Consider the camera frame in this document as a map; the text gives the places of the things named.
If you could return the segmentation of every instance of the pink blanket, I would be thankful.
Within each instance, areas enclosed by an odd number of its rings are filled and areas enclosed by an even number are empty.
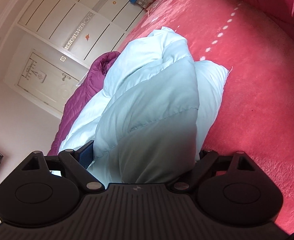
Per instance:
[[[61,142],[67,137],[71,126],[81,110],[103,88],[105,76],[119,55],[120,53],[117,51],[107,52],[92,63],[84,82],[77,88],[65,105],[59,130],[48,155],[58,154]]]

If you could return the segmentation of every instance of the silver screw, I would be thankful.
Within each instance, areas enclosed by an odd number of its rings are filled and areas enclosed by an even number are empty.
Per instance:
[[[88,189],[100,189],[102,187],[102,185],[99,182],[93,181],[93,182],[87,183],[86,187]]]
[[[189,188],[189,185],[185,182],[176,182],[174,188],[177,190],[185,190]]]

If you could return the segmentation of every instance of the white door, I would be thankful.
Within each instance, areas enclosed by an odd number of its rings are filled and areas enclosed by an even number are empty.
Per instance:
[[[32,53],[18,86],[63,112],[67,100],[76,90],[77,83],[78,80]]]

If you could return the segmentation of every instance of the white wardrobe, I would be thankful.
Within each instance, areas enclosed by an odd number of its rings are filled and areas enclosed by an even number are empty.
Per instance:
[[[62,113],[92,62],[117,50],[145,12],[129,0],[33,0],[17,26],[37,41],[22,39],[6,80]]]

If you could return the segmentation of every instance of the purple jacket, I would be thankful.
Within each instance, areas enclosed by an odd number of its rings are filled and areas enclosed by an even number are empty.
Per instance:
[[[59,130],[48,155],[58,154],[61,142],[66,139],[81,110],[96,93],[102,90],[105,76],[119,55],[120,53],[117,51],[107,52],[92,63],[87,77],[65,105]]]

